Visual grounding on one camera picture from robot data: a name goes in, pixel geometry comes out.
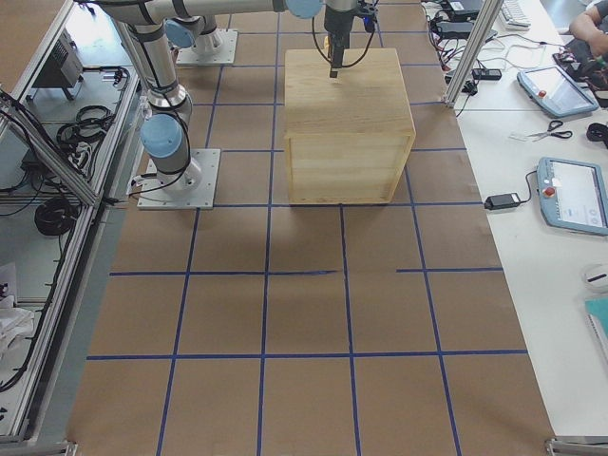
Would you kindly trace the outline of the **metal base plate under drawer arm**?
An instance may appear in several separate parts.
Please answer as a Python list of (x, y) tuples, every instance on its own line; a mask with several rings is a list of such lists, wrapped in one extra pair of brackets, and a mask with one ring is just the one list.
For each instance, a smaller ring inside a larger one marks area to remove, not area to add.
[(177, 65), (180, 67), (215, 67), (232, 65), (236, 57), (238, 31), (233, 28), (216, 28), (200, 35), (192, 47), (180, 49)]

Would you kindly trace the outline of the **black gripper opening drawer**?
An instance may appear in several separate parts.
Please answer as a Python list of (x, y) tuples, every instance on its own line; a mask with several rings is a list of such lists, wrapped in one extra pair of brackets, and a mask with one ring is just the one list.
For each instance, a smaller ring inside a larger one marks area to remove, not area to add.
[(377, 3), (358, 0), (355, 16), (363, 21), (367, 33), (375, 33), (377, 25)]

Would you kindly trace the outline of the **person forearm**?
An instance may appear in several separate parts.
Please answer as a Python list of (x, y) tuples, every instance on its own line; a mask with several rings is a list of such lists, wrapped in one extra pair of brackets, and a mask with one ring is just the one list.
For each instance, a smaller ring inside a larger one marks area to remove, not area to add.
[(569, 31), (577, 39), (589, 45), (602, 43), (607, 39), (606, 33), (599, 27), (607, 15), (607, 5), (599, 2), (579, 14), (570, 24)]

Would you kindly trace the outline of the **black gripper over cabinet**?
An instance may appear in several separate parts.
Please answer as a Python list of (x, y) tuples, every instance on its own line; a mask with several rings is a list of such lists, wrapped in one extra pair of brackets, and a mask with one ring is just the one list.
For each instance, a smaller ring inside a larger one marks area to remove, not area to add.
[(343, 66), (344, 50), (350, 46), (355, 11), (356, 7), (350, 9), (325, 8), (324, 28), (329, 39), (330, 77), (332, 79), (338, 76), (338, 70)]

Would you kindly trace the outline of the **metal base plate under cabinet arm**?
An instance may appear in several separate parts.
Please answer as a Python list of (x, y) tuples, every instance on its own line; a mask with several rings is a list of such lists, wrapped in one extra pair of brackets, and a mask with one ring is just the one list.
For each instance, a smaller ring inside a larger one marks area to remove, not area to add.
[(211, 210), (214, 207), (219, 161), (219, 149), (192, 149), (191, 161), (185, 172), (170, 178), (158, 173), (156, 165), (149, 159), (146, 172), (155, 174), (155, 177), (143, 182), (137, 207), (141, 210)]

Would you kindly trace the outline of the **silver robot arm opening drawer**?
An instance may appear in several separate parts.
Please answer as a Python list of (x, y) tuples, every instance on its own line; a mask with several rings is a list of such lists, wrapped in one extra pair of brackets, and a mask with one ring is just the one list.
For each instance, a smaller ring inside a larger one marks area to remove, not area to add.
[(164, 26), (167, 39), (177, 48), (196, 48), (197, 53), (212, 53), (223, 44), (214, 15), (166, 19)]

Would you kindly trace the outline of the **silver robot arm over cabinet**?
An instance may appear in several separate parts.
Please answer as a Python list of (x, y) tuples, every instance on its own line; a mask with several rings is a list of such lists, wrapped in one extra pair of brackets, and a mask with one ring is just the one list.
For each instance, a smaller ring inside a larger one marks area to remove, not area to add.
[(101, 1), (101, 8), (130, 33), (141, 63), (141, 74), (149, 84), (149, 103), (158, 109), (173, 109), (184, 102), (185, 89), (179, 84), (169, 45), (178, 41), (167, 36), (179, 27), (186, 31), (202, 20), (213, 22), (218, 14), (289, 11), (300, 19), (313, 20), (324, 12), (324, 28), (329, 50), (322, 54), (336, 78), (347, 68), (344, 54), (350, 47), (352, 23), (362, 19), (366, 32), (375, 33), (376, 8), (366, 1)]

